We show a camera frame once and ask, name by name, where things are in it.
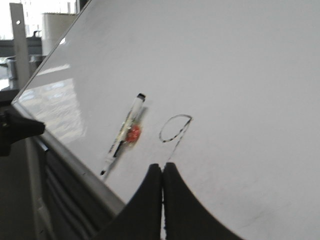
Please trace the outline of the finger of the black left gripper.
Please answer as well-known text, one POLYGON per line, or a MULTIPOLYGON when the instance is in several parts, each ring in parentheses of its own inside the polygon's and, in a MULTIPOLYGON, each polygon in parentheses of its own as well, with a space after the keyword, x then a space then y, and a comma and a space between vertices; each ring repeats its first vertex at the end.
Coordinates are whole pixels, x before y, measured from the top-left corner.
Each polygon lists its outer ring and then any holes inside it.
POLYGON ((198 201, 168 162, 162 172, 164 217, 167 240, 240 240, 198 201))

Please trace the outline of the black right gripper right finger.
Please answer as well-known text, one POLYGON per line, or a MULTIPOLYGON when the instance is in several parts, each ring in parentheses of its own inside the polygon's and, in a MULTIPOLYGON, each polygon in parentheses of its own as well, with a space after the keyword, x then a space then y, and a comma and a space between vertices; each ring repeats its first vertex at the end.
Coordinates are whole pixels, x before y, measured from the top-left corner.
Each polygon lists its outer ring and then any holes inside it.
POLYGON ((159 240, 162 199, 162 171, 158 164, 151 164, 127 205, 94 239, 159 240))

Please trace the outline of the black second-arm right gripper left finger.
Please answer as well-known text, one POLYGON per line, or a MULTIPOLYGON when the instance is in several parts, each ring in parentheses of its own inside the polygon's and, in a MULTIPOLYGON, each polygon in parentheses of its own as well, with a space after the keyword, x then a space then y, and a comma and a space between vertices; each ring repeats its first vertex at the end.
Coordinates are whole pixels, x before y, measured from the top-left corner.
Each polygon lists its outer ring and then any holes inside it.
POLYGON ((0 156, 9 156, 13 143, 42 135, 44 131, 45 124, 43 122, 4 111, 0 114, 0 156))

